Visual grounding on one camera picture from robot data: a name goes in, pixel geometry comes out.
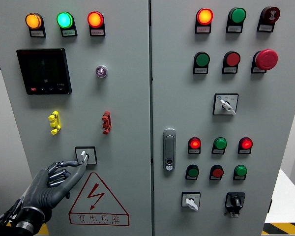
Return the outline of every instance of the yellow black hazard stripe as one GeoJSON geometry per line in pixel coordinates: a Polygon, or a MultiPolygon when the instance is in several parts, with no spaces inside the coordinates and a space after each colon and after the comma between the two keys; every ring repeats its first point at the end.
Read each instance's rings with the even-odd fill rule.
{"type": "Polygon", "coordinates": [[[265,223],[263,235],[295,235],[295,223],[265,223]]]}

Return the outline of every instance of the orange indicator light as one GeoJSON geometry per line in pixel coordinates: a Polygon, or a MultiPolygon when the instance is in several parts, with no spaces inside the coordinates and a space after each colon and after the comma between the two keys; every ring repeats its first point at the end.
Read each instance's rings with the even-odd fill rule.
{"type": "Polygon", "coordinates": [[[32,29],[36,30],[41,27],[41,17],[37,13],[30,13],[25,17],[25,22],[27,26],[32,29]]]}
{"type": "Polygon", "coordinates": [[[209,25],[213,20],[213,12],[209,8],[202,8],[198,11],[197,21],[201,25],[209,25]]]}
{"type": "Polygon", "coordinates": [[[88,15],[88,24],[92,28],[99,28],[104,23],[103,15],[98,11],[93,11],[88,15]]]}

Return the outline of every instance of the red terminal connector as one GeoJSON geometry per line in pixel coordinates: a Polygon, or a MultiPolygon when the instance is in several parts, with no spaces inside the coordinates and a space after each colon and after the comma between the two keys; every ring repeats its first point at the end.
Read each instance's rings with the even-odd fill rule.
{"type": "Polygon", "coordinates": [[[108,135],[108,133],[112,129],[112,121],[110,119],[110,112],[109,111],[105,111],[102,121],[104,122],[103,123],[103,128],[104,128],[103,134],[108,135]]]}

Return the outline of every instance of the green push button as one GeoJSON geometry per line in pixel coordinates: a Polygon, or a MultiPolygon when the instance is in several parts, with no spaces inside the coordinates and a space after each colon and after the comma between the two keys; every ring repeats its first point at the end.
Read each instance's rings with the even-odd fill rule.
{"type": "Polygon", "coordinates": [[[210,58],[207,54],[202,53],[199,54],[196,58],[196,63],[198,64],[198,66],[206,66],[210,61],[210,58]]]}
{"type": "Polygon", "coordinates": [[[190,169],[188,171],[188,175],[190,177],[197,177],[199,175],[199,170],[197,170],[197,169],[190,169]]]}
{"type": "Polygon", "coordinates": [[[219,150],[223,150],[227,146],[226,139],[217,138],[216,140],[214,140],[214,146],[219,150]]]}
{"type": "Polygon", "coordinates": [[[246,11],[244,8],[235,8],[231,11],[230,18],[235,23],[241,23],[246,19],[246,11]]]}
{"type": "Polygon", "coordinates": [[[245,176],[248,172],[247,168],[244,165],[236,166],[234,171],[237,176],[245,176]]]}

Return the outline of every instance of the emergency stop button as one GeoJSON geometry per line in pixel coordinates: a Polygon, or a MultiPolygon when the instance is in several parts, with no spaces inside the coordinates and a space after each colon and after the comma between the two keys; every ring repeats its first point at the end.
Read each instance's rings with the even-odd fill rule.
{"type": "Polygon", "coordinates": [[[251,73],[266,73],[267,70],[276,66],[278,59],[278,54],[272,49],[256,52],[252,61],[251,73]]]}

